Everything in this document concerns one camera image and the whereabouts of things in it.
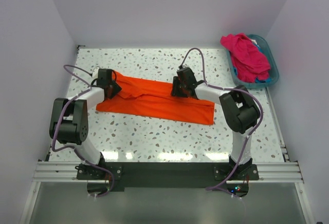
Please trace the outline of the orange t shirt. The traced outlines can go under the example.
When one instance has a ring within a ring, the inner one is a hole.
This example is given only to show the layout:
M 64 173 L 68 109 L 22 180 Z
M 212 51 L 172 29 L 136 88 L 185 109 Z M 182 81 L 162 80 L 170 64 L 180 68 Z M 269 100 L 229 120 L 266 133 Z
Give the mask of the orange t shirt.
M 96 111 L 160 118 L 202 125 L 214 124 L 215 104 L 171 96 L 172 84 L 117 73 L 122 90 L 96 106 Z

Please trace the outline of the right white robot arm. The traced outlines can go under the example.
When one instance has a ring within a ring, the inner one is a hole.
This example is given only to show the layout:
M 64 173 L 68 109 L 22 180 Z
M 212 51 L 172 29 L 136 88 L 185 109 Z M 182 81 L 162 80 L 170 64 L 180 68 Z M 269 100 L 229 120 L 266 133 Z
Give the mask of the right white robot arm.
M 258 121 L 263 116 L 259 102 L 245 86 L 222 88 L 197 81 L 189 67 L 179 67 L 173 78 L 171 95 L 210 101 L 222 107 L 225 121 L 233 131 L 232 152 L 229 162 L 232 166 L 248 167 L 252 164 L 251 138 Z

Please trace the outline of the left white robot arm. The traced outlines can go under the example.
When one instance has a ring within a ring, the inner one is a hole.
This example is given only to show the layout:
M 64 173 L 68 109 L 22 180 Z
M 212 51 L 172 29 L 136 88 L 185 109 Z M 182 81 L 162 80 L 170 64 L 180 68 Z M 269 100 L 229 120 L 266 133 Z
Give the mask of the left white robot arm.
M 122 88 L 117 83 L 118 74 L 112 69 L 96 68 L 89 75 L 90 83 L 73 74 L 87 87 L 70 98 L 57 98 L 53 102 L 49 135 L 51 150 L 71 149 L 83 165 L 103 167 L 102 153 L 88 139 L 88 111 L 115 97 Z

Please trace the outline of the pink t shirt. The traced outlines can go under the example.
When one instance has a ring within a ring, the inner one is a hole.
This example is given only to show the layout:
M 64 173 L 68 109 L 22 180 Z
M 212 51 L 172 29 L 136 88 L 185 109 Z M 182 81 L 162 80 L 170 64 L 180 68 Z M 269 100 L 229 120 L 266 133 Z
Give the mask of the pink t shirt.
M 220 43 L 230 52 L 235 74 L 241 81 L 255 83 L 256 77 L 269 77 L 270 64 L 266 56 L 259 52 L 246 34 L 223 36 Z

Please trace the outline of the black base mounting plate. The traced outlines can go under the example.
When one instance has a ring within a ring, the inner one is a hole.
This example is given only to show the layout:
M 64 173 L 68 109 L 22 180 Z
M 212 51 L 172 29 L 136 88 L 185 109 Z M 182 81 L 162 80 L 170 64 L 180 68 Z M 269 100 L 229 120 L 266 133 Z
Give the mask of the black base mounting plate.
M 206 188 L 259 180 L 255 164 L 235 171 L 229 162 L 104 162 L 100 166 L 79 164 L 76 178 L 87 181 L 87 191 L 100 196 L 127 188 Z

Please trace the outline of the teal plastic basket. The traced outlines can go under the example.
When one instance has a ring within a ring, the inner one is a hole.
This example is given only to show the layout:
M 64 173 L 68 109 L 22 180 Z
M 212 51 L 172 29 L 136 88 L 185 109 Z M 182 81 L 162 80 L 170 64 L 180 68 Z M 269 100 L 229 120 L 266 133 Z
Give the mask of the teal plastic basket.
M 244 85 L 248 89 L 261 89 L 261 88 L 267 88 L 270 86 L 273 86 L 274 84 L 277 83 L 279 79 L 279 71 L 276 66 L 275 60 L 273 58 L 272 52 L 270 50 L 270 47 L 267 43 L 267 41 L 256 34 L 248 34 L 247 35 L 251 40 L 255 40 L 257 43 L 257 46 L 259 47 L 260 51 L 262 54 L 264 54 L 270 64 L 270 70 L 268 71 L 269 73 L 269 79 L 265 82 L 260 82 L 260 83 L 248 83 L 248 82 L 243 82 L 241 81 L 237 75 L 235 74 L 234 67 L 232 65 L 232 60 L 231 60 L 231 54 L 230 52 L 225 49 L 226 55 L 227 55 L 227 61 L 229 64 L 232 80 L 235 85 Z

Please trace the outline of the aluminium rail frame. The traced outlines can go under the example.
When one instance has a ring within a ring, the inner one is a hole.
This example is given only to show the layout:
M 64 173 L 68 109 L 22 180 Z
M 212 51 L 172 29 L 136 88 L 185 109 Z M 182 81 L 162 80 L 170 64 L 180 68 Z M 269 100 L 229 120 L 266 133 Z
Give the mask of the aluminium rail frame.
M 38 162 L 21 223 L 312 223 L 304 180 L 291 162 L 267 89 L 255 90 L 264 120 L 252 137 L 259 180 L 227 183 L 244 197 L 206 188 L 127 188 L 96 198 L 76 178 L 71 151 Z M 220 107 L 212 126 L 92 111 L 89 138 L 109 162 L 226 162 L 232 133 Z

